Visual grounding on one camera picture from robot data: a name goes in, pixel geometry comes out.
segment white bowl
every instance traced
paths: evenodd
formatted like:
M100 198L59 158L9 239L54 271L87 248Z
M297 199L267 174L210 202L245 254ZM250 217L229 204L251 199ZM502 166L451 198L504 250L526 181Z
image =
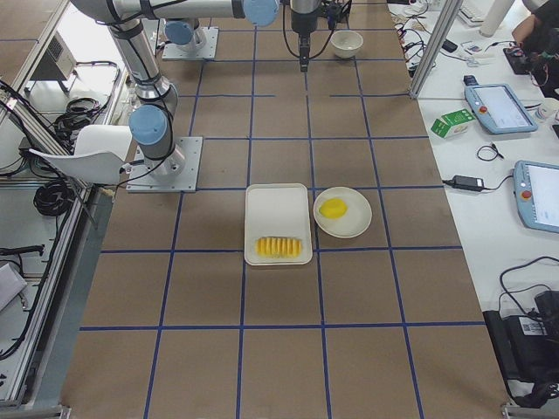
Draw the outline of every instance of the white bowl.
M322 204L332 198L340 198L348 205L348 211L340 218L326 218L320 212ZM326 189L316 197L313 215L318 226L330 236L352 238L368 229L373 212L367 198L355 189L337 186Z
M332 35L330 44L339 58L354 57L363 45L363 37L355 31L338 31Z

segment person's arm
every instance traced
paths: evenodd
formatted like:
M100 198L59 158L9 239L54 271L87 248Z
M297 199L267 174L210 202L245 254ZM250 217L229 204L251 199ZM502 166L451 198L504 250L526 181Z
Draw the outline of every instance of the person's arm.
M536 15L528 16L513 29L513 39L521 45L540 24L542 21Z

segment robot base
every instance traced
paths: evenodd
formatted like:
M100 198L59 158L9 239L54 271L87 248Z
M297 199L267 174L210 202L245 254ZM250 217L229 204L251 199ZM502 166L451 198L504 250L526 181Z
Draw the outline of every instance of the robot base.
M165 45L162 58L164 61L197 61L203 59L214 59L217 49L217 33L215 27L201 28L206 37L206 45L199 50L185 51L180 49L176 44Z
M145 175L141 179L127 184L126 191L130 193L164 193L164 192L196 192L200 157L202 155L202 137L179 137L176 146L180 147L186 156L183 171L177 176L155 178ZM142 160L143 153L137 148L135 160ZM144 175L148 170L144 165L133 166L130 178Z

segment tablet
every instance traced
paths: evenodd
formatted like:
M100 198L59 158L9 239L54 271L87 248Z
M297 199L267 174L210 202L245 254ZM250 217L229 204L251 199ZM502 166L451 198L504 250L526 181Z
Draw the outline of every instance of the tablet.
M538 129L509 85L466 86L465 96L480 124L491 134L528 133Z
M516 162L514 194L524 225L559 233L559 166Z

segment yellow food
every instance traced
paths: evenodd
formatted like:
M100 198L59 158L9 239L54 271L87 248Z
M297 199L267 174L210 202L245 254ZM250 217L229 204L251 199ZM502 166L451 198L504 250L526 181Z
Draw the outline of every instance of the yellow food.
M326 218L340 218L348 210L348 205L340 198L328 199L318 211Z
M302 248L298 238L261 237L256 241L256 252L264 258L296 258Z

